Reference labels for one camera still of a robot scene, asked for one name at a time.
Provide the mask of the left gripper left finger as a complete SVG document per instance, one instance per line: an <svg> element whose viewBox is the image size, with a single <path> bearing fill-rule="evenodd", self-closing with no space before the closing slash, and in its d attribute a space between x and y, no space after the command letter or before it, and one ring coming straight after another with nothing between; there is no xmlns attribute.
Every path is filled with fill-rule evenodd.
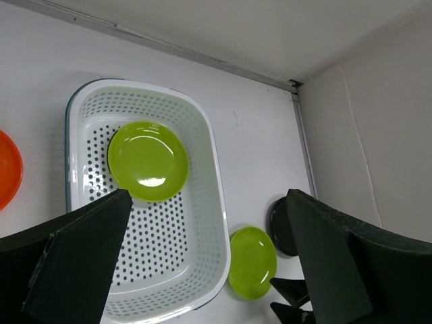
<svg viewBox="0 0 432 324"><path fill-rule="evenodd" d="M1 238L2 323L99 323L132 198L118 189Z"/></svg>

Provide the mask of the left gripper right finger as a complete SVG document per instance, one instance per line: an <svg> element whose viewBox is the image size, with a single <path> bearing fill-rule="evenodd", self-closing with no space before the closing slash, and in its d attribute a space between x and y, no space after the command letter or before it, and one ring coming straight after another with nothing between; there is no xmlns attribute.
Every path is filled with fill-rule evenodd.
<svg viewBox="0 0 432 324"><path fill-rule="evenodd" d="M288 217L317 323L430 323L431 243L288 190Z"/></svg>

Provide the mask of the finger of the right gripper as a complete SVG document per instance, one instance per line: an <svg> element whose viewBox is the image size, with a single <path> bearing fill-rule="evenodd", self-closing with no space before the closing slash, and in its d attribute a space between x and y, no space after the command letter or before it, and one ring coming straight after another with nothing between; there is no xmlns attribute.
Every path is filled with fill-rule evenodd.
<svg viewBox="0 0 432 324"><path fill-rule="evenodd" d="M269 282L290 304L306 304L309 301L308 289L304 279L274 277Z"/></svg>
<svg viewBox="0 0 432 324"><path fill-rule="evenodd" d="M316 319L312 311L294 308L289 305L272 302L272 311L276 314L281 324L315 324Z"/></svg>

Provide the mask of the green plate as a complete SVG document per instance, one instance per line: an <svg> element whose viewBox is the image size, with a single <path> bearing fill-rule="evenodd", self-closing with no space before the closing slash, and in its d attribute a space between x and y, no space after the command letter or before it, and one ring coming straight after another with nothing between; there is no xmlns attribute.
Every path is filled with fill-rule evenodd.
<svg viewBox="0 0 432 324"><path fill-rule="evenodd" d="M271 289L277 272L276 250L270 237L260 228L247 226L230 239L231 265L228 282L244 300L258 300Z"/></svg>
<svg viewBox="0 0 432 324"><path fill-rule="evenodd" d="M167 126L133 121L119 128L107 149L109 171L134 198L162 202L187 182L189 158L182 141Z"/></svg>

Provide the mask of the black plate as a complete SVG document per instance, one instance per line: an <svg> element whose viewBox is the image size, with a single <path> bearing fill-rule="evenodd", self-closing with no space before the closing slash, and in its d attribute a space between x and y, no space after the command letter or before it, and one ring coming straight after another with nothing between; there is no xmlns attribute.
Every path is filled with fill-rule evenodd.
<svg viewBox="0 0 432 324"><path fill-rule="evenodd" d="M281 253L289 257L298 256L288 217L286 197L281 197L271 207L268 220L268 233L276 249Z"/></svg>

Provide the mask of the orange plate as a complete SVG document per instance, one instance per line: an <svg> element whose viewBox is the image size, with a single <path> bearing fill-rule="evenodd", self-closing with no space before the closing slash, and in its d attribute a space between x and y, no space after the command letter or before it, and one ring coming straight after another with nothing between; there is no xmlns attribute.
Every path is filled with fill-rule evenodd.
<svg viewBox="0 0 432 324"><path fill-rule="evenodd" d="M1 131L1 210L14 198L23 177L23 161L14 141Z"/></svg>

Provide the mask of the white perforated plastic bin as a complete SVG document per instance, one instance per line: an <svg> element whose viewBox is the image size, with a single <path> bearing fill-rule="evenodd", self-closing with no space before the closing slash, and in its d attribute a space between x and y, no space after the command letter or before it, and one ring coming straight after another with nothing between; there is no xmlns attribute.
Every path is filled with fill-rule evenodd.
<svg viewBox="0 0 432 324"><path fill-rule="evenodd" d="M103 323L160 323L208 304L230 268L230 244L213 129L203 108L176 90L121 79L93 80L65 112L66 209L117 189L107 150L138 120L163 124L182 141L185 186L162 202L132 201Z"/></svg>

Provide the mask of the aluminium rail back edge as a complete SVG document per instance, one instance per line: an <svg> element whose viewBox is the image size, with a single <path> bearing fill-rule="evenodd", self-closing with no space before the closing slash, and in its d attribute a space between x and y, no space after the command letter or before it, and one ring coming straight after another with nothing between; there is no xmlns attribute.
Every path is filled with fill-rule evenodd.
<svg viewBox="0 0 432 324"><path fill-rule="evenodd" d="M106 34L123 41L128 41L152 49L160 53L164 53L171 57L177 57L184 61L189 61L194 65L205 65L208 68L218 70L218 72L224 72L237 77L242 77L253 82L259 82L269 87L282 89L291 94L292 98L292 110L296 116L297 129L299 135L297 136L298 141L302 146L302 156L304 158L304 168L308 179L308 192L312 196L316 195L315 183L311 171L310 159L308 155L308 149L305 142L304 128L302 118L300 114L300 100L298 98L298 88L301 86L300 83L290 81L278 81L264 75L255 73L248 69L236 66L224 60L216 59L214 57L199 53L187 49L185 47L177 46L170 42L145 35L136 30L126 28L121 24L114 24L106 20L98 19L92 15L85 14L81 11L70 9L68 7L54 3L54 1L8 1L10 5L27 9L36 12L40 15L51 17L54 19L62 20L73 25L86 28L88 30L94 30L102 34Z"/></svg>

